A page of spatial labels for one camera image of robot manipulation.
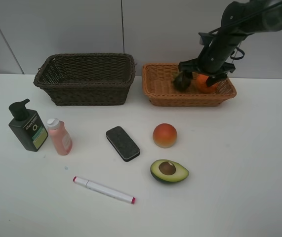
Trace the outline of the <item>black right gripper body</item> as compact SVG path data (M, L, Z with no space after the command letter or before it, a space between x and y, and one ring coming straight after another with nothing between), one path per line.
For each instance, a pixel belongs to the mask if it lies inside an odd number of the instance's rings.
M214 39L209 46L205 46L196 59L180 62L178 71L186 73L200 73L208 76L216 76L234 72L233 63L226 60L236 48L234 42L223 39Z

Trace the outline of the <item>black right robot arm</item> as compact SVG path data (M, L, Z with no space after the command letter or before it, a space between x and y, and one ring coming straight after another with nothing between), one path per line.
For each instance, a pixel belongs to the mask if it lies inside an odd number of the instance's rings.
M250 0L246 3L234 1L224 10L221 26L208 33L200 33L203 49L196 59L178 64L178 75L173 85L179 91L186 90L193 73L207 77L207 87L225 80L235 65L227 59L241 60L245 52L239 44L248 36L262 32L282 30L282 0Z

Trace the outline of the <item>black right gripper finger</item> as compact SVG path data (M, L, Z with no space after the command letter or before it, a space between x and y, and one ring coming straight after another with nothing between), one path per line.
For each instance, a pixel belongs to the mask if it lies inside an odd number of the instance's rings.
M225 80L226 78L227 78L227 74L218 74L215 76L210 76L207 78L205 84L207 87L211 87L217 84L218 82Z
M182 71L180 74L181 74L182 81L191 81L193 79L192 72Z

